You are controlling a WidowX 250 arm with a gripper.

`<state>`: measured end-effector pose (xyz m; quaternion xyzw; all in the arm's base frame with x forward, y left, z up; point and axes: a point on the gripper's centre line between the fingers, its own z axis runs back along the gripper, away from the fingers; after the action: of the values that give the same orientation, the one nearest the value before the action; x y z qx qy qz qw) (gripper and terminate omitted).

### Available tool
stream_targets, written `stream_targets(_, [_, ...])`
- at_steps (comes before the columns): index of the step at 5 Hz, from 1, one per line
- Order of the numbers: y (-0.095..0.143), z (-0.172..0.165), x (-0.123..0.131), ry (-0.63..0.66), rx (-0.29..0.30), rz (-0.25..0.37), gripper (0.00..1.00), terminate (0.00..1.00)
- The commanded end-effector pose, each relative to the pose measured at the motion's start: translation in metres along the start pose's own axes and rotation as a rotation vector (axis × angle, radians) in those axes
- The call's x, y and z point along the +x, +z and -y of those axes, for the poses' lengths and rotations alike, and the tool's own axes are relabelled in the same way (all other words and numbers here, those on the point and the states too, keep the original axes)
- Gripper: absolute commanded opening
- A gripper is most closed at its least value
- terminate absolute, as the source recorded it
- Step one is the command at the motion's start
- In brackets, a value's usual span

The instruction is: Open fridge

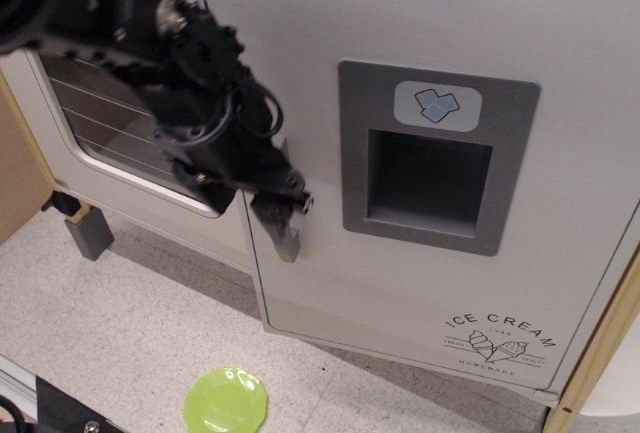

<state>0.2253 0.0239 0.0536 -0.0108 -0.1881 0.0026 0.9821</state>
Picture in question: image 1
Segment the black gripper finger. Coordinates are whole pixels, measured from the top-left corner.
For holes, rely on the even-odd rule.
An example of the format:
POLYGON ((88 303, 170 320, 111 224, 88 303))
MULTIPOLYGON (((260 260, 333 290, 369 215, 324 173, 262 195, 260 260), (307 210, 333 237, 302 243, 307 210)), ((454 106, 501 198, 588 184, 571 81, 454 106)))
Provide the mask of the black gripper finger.
POLYGON ((290 224, 294 214, 291 200, 269 194, 257 194, 250 206, 272 241, 284 241, 297 234, 290 224))

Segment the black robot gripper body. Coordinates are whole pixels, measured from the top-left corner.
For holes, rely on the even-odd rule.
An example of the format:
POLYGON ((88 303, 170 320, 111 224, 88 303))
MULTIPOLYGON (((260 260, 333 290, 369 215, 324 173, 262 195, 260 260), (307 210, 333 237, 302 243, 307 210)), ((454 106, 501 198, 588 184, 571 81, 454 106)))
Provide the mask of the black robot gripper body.
POLYGON ((302 175, 270 139, 236 121, 207 131, 198 126, 156 126, 152 139, 170 159, 175 179, 219 214, 238 190, 307 212, 312 204, 302 175))

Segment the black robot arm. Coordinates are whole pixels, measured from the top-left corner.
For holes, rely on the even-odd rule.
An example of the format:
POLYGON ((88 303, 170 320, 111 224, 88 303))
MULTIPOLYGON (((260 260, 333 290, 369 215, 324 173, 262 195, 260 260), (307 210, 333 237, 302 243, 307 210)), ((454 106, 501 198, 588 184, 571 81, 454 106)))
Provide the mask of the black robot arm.
POLYGON ((237 191, 271 239, 312 203, 273 144, 282 108, 240 61, 234 28, 193 0, 1 0, 1 50, 92 63, 127 84, 156 120, 177 181, 218 213, 237 191))

